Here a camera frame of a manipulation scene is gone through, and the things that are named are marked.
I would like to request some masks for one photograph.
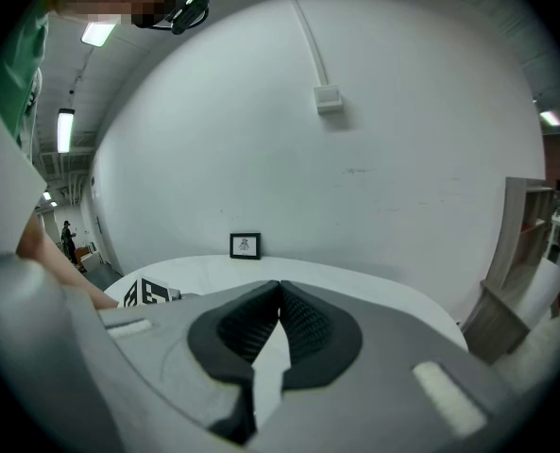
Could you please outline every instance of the person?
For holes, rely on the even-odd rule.
[[[0,121],[29,159],[36,98],[41,86],[39,67],[44,57],[48,13],[55,12],[60,17],[86,23],[100,22],[112,15],[158,14],[167,6],[168,0],[37,0],[32,5],[0,50]],[[68,262],[44,233],[35,214],[25,225],[16,253],[22,259],[37,261],[61,284],[86,292],[97,309],[117,307],[115,300],[95,287]],[[72,262],[76,263],[76,255],[72,253],[72,256]]]
[[[70,262],[74,265],[78,265],[78,260],[76,259],[76,246],[74,245],[73,237],[76,234],[70,231],[70,222],[67,220],[63,222],[63,230],[61,231],[61,243],[63,243],[63,251],[67,250],[66,256],[70,259]]]

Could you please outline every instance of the fluorescent light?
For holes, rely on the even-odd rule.
[[[551,110],[540,112],[540,117],[551,126],[560,126],[560,119]]]
[[[82,41],[95,47],[101,47],[114,27],[114,24],[88,24],[82,34]]]
[[[70,138],[72,137],[72,123],[74,122],[73,109],[60,109],[57,118],[57,151],[58,153],[70,152]]]

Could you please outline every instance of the picture frame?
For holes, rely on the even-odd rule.
[[[232,259],[260,260],[261,233],[231,233],[229,256]]]

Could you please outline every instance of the headphones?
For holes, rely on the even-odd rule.
[[[170,30],[175,35],[188,28],[194,28],[208,18],[211,0],[165,0],[154,12],[146,15],[132,15],[132,23],[139,28]],[[170,25],[158,25],[162,20]]]

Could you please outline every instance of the shelving unit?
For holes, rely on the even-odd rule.
[[[470,352],[488,363],[516,348],[530,330],[529,318],[521,316],[530,308],[521,304],[548,244],[553,193],[542,180],[506,178],[496,253],[481,282],[482,296],[463,326]]]

